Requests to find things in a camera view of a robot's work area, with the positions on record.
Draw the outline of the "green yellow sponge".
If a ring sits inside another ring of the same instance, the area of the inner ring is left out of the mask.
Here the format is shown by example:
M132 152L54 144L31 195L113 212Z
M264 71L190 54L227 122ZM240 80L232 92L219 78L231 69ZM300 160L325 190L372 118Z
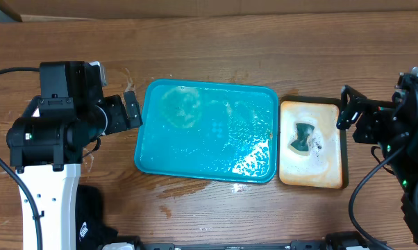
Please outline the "green yellow sponge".
M307 123L296 123L296 135L288 144L290 151L300 156L308 156L310 154L309 140L312 137L315 127Z

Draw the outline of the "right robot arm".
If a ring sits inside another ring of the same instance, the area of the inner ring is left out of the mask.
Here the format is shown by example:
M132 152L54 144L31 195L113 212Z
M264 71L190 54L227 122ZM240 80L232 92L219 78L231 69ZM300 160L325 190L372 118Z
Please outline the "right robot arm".
M401 73L391 101L368 99L345 85L336 127L356 127L353 139L382 151L383 159L356 186L349 200L351 223L369 241L371 247L388 249L388 245L366 232L356 220L353 207L358 193L368 180L386 165L391 167L402 190L401 210L404 222L418 245L418 67Z

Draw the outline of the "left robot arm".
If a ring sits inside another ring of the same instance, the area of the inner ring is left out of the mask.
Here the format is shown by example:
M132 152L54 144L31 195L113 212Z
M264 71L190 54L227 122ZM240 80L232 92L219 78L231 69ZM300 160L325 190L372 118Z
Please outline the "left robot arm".
M133 91L105 97L99 62L43 62L41 94L9 129L10 165L20 188L24 249L75 249L76 194L83 150L142 125Z

